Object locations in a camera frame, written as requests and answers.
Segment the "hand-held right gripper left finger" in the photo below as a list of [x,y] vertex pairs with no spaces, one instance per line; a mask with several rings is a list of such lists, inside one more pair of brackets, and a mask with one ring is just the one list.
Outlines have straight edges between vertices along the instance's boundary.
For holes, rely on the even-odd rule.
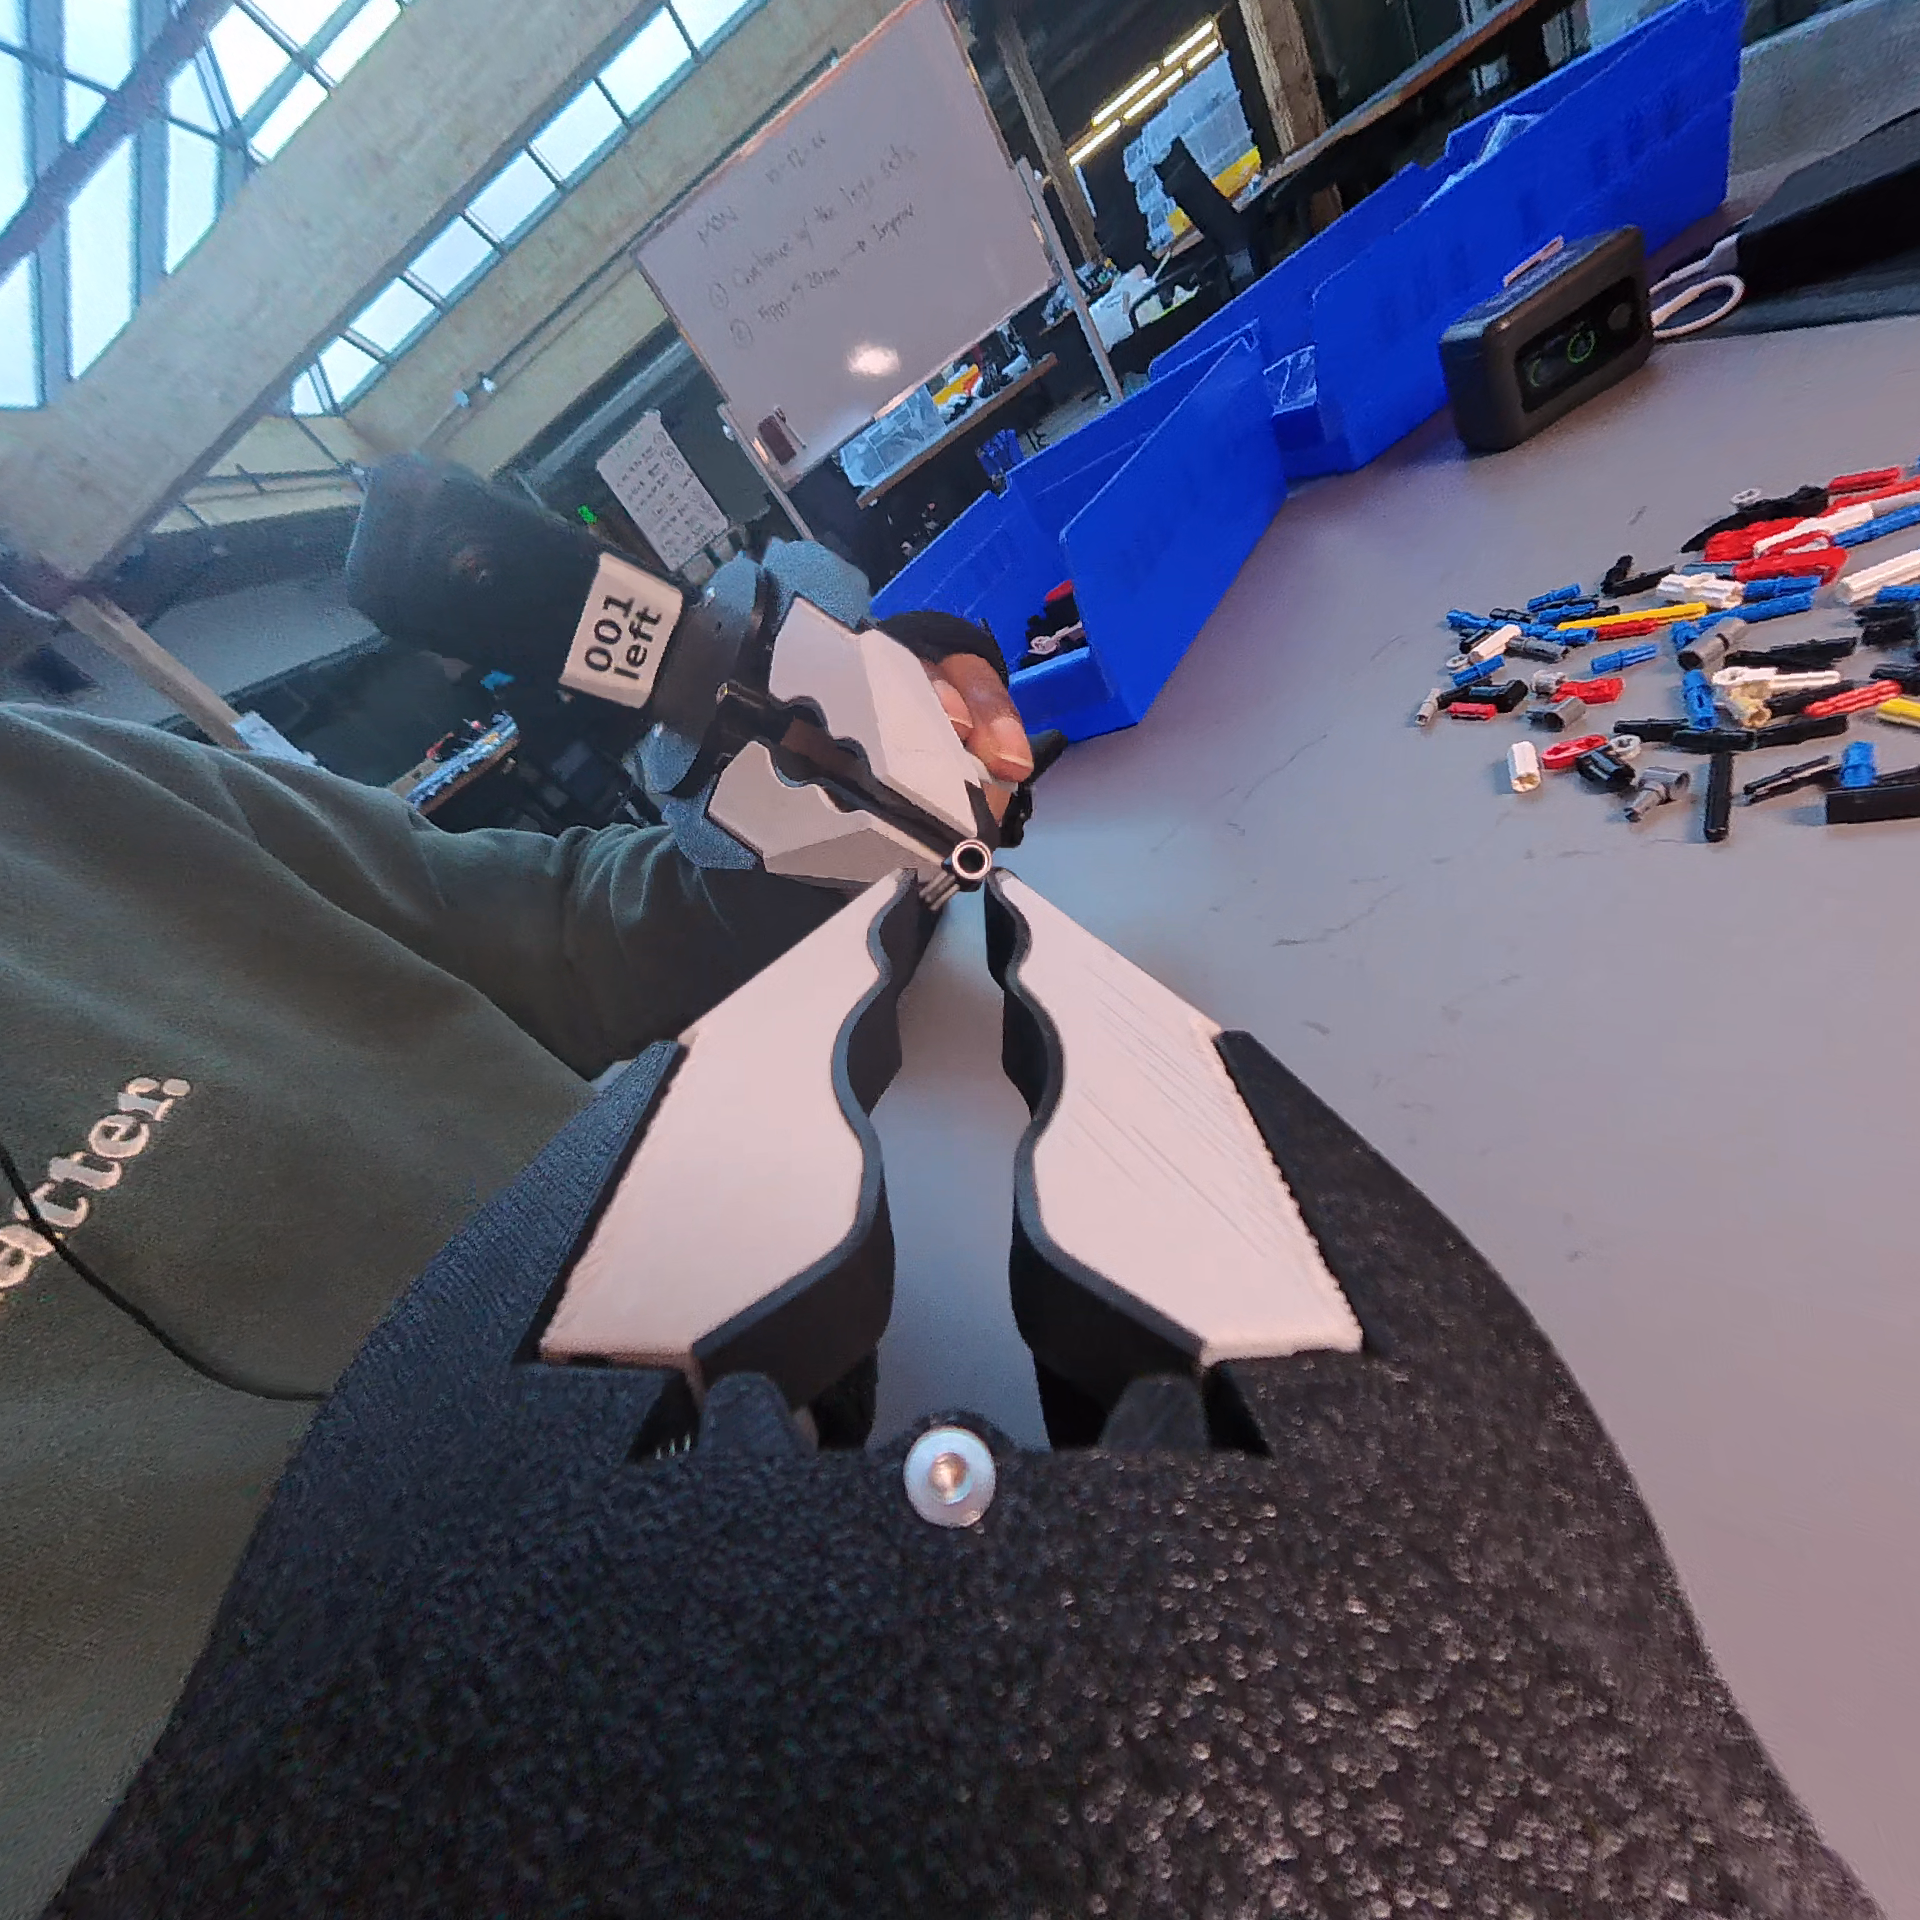
[[874,1431],[897,1248],[874,1110],[901,1068],[917,882],[878,881],[679,1038],[539,1335],[546,1363],[773,1379]]

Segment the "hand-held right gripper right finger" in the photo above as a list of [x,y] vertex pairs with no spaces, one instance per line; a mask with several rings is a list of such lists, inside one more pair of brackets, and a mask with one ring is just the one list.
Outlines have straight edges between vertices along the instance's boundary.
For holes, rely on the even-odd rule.
[[1359,1354],[1273,1152],[1278,1066],[1009,872],[983,892],[1014,1152],[1010,1294],[1047,1440],[1091,1447],[1139,1382]]

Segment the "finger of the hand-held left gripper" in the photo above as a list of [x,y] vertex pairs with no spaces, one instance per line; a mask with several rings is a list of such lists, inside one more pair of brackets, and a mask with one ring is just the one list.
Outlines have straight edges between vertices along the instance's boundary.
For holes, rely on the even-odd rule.
[[770,874],[812,886],[876,886],[893,874],[932,878],[932,852],[865,807],[836,807],[820,785],[783,779],[759,740],[713,785],[706,820]]
[[998,841],[990,779],[924,664],[883,631],[853,631],[799,596],[773,642],[770,697],[812,714],[827,763],[927,841]]

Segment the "person's left forearm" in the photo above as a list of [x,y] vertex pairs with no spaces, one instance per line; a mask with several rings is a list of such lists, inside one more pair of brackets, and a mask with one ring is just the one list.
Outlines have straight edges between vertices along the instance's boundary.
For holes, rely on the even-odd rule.
[[661,831],[418,827],[406,852],[411,945],[585,1079],[691,1028],[849,904],[701,872]]

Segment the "grey desk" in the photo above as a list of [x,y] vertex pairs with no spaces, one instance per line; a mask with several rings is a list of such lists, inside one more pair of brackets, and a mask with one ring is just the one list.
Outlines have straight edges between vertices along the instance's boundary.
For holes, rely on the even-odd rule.
[[1741,489],[1909,464],[1916,319],[1705,337],[1534,444],[1444,422],[1292,491],[1014,870],[1290,1071],[1566,1356],[1717,1665],[1916,1916],[1916,826],[1515,798],[1411,716],[1444,614],[1667,560]]

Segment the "person's left hand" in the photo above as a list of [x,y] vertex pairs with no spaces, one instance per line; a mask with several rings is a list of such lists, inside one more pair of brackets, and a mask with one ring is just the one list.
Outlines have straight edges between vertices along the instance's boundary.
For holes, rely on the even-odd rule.
[[921,662],[962,746],[990,777],[1021,785],[1036,756],[1013,699],[996,641],[979,625],[941,610],[906,610],[878,631]]

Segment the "printed paper chart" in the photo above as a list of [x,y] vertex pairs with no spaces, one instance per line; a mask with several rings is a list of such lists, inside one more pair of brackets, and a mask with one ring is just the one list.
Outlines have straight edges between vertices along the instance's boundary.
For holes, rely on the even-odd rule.
[[732,538],[732,518],[687,464],[658,409],[645,411],[594,470],[667,570],[683,571]]

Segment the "whiteboard on stand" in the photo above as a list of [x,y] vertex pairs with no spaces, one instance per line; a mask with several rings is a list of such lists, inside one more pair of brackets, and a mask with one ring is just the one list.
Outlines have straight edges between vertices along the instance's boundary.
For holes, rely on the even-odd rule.
[[939,3],[901,4],[638,244],[773,489],[1071,264]]

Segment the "black earphone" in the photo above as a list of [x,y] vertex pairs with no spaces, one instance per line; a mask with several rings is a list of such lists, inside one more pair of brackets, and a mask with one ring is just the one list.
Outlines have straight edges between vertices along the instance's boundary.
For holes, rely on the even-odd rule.
[[55,1227],[55,1224],[41,1215],[39,1206],[33,1200],[33,1193],[26,1185],[21,1168],[15,1166],[11,1152],[3,1146],[3,1171],[6,1178],[6,1187],[14,1193],[14,1200],[22,1207],[33,1235],[37,1235],[52,1256],[63,1263],[63,1267],[86,1288],[91,1289],[102,1304],[107,1304],[115,1312],[127,1319],[139,1334],[143,1334],[151,1342],[155,1342],[163,1351],[167,1351],[174,1360],[178,1360],[190,1374],[198,1376],[211,1385],[226,1388],[237,1394],[249,1394],[259,1402],[271,1404],[307,1404],[321,1406],[330,1396],[330,1393],[307,1393],[292,1388],[275,1388],[265,1383],[254,1383],[241,1376],[230,1376],[226,1370],[207,1363],[205,1359],[191,1354],[183,1342],[174,1340],[170,1334],[161,1329],[143,1311],[131,1304],[118,1289],[115,1289],[107,1281],[102,1281],[91,1267],[67,1244],[67,1238]]

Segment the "pile of small building pieces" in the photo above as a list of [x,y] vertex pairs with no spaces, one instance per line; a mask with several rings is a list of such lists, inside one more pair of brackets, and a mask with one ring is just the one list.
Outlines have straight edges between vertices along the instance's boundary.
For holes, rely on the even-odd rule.
[[1482,729],[1515,798],[1586,790],[1627,827],[1807,800],[1825,826],[1918,816],[1918,478],[1846,472],[1739,494],[1661,567],[1446,614],[1409,723]]

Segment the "black flat box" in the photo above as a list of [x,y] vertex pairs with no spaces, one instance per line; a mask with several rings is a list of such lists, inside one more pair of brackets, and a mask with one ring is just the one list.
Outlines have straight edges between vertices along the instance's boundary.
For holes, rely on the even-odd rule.
[[1734,272],[1775,298],[1876,268],[1918,244],[1918,112],[1786,179],[1743,223]]

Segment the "wooden support post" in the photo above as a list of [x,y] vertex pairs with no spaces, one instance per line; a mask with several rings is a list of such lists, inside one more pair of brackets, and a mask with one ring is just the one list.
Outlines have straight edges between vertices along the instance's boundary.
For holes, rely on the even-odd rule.
[[1329,111],[1314,66],[1316,27],[1308,3],[1238,3],[1254,76],[1283,159],[1329,130]]

